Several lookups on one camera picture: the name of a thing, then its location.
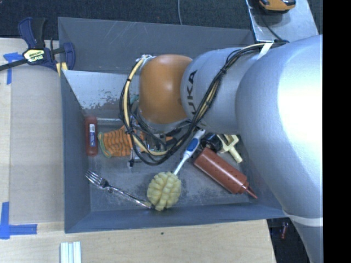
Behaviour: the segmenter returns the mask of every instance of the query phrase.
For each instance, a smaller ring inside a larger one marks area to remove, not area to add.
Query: dish brush
[[[163,171],[156,174],[152,179],[146,195],[149,201],[155,206],[156,210],[162,211],[177,203],[182,191],[182,182],[179,180],[177,174],[183,164],[194,154],[204,133],[205,130],[202,129],[195,133],[193,139],[184,151],[183,159],[173,172]]]

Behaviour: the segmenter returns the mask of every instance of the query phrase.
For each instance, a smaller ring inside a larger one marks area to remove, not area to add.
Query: black carpet
[[[308,2],[323,34],[323,0]],[[0,0],[0,37],[18,37],[18,23],[28,16],[46,18],[44,38],[54,40],[59,16],[250,29],[245,0]],[[283,222],[289,223],[285,239]],[[308,262],[289,219],[268,220],[268,225],[278,263]]]

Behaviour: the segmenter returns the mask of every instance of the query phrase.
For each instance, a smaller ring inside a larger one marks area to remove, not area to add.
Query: metal fork
[[[145,200],[139,199],[125,191],[122,191],[119,188],[113,187],[109,184],[109,182],[102,178],[101,176],[97,175],[95,172],[88,170],[86,172],[86,178],[92,183],[94,184],[96,187],[103,189],[103,190],[107,190],[109,193],[119,193],[125,197],[127,197],[128,199],[136,202],[138,205],[141,205],[144,208],[148,208],[148,209],[152,209],[154,206]]]

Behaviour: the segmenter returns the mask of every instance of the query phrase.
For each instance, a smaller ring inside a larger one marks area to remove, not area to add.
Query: blue tape
[[[9,202],[2,203],[0,221],[0,239],[9,239],[15,235],[35,235],[37,224],[10,225],[9,224]]]
[[[9,53],[9,54],[4,54],[4,58],[10,63],[12,61],[16,61],[16,60],[21,60],[24,57],[18,53]],[[7,81],[6,84],[10,85],[12,82],[12,69],[9,68],[7,69]]]

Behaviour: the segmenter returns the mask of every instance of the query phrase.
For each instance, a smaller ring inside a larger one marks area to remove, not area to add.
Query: brown bottle
[[[257,199],[249,187],[246,176],[227,163],[211,149],[205,147],[195,159],[194,165],[233,194],[244,192]]]
[[[97,125],[98,120],[96,117],[88,116],[85,118],[86,151],[88,156],[96,156],[98,154]]]

